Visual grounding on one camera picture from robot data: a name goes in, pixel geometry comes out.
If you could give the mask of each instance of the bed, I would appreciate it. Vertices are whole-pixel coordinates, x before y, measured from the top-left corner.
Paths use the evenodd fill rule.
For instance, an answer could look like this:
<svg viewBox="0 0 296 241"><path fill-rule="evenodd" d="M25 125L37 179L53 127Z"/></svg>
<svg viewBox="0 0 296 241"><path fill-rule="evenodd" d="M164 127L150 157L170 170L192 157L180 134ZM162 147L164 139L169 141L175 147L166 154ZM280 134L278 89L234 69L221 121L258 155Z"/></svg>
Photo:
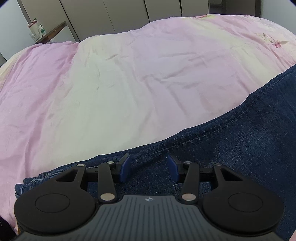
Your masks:
<svg viewBox="0 0 296 241"><path fill-rule="evenodd" d="M17 232L24 178L210 121L295 64L296 36L246 15L22 50L0 68L0 216Z"/></svg>

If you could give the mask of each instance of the white wardrobe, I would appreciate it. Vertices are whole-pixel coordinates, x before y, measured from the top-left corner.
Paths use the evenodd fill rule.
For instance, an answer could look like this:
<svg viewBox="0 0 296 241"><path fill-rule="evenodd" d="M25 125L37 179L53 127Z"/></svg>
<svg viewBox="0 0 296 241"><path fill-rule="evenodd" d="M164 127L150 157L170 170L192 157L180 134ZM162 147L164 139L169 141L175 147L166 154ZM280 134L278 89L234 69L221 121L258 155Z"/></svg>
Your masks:
<svg viewBox="0 0 296 241"><path fill-rule="evenodd" d="M149 22L209 13L208 0L22 0L29 18L50 31L66 21L74 38L126 32Z"/></svg>

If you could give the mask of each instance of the metal rivet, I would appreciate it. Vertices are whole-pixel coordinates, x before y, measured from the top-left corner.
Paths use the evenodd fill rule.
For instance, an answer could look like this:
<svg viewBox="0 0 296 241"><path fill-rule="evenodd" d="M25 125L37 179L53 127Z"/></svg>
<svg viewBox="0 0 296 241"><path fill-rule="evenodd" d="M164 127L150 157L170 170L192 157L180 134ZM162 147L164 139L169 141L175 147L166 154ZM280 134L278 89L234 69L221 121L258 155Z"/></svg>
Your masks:
<svg viewBox="0 0 296 241"><path fill-rule="evenodd" d="M196 199L196 196L192 193L185 193L182 195L182 199L185 201L193 201Z"/></svg>
<svg viewBox="0 0 296 241"><path fill-rule="evenodd" d="M101 199L104 201L111 201L115 198L115 195L112 193L104 193L101 195Z"/></svg>

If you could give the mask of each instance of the denim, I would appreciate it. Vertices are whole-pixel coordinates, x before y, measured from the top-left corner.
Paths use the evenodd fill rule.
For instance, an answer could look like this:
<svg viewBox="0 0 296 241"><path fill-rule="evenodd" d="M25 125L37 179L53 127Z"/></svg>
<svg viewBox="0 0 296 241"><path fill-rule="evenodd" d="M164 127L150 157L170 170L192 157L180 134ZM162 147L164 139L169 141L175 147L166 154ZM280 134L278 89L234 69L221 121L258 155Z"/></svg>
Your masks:
<svg viewBox="0 0 296 241"><path fill-rule="evenodd" d="M169 174L168 153L202 167L223 163L283 199L285 211L277 233L288 240L296 228L296 65L214 120L157 143L77 163L97 167L119 161L125 153L133 157L131 174L126 183L116 184L118 194L178 195L182 184ZM15 186L16 196L77 163L24 179L24 184ZM96 190L97 183L89 183L88 192L94 197ZM208 183L201 185L201 196L208 191Z"/></svg>

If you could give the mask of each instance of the door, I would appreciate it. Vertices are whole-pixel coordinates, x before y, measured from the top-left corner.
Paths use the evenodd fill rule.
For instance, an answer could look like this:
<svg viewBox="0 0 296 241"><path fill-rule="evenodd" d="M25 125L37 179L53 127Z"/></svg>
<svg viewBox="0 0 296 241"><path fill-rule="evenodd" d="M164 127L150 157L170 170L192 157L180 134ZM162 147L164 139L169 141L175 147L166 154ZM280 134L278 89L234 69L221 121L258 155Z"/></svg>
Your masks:
<svg viewBox="0 0 296 241"><path fill-rule="evenodd" d="M115 33L103 0L60 1L80 41L94 35Z"/></svg>
<svg viewBox="0 0 296 241"><path fill-rule="evenodd" d="M180 0L182 17L195 17L209 14L208 0Z"/></svg>
<svg viewBox="0 0 296 241"><path fill-rule="evenodd" d="M116 33L149 23L144 0L103 0Z"/></svg>
<svg viewBox="0 0 296 241"><path fill-rule="evenodd" d="M145 0L150 22L170 17L181 17L179 0Z"/></svg>
<svg viewBox="0 0 296 241"><path fill-rule="evenodd" d="M251 15L255 16L256 0L225 0L227 15Z"/></svg>

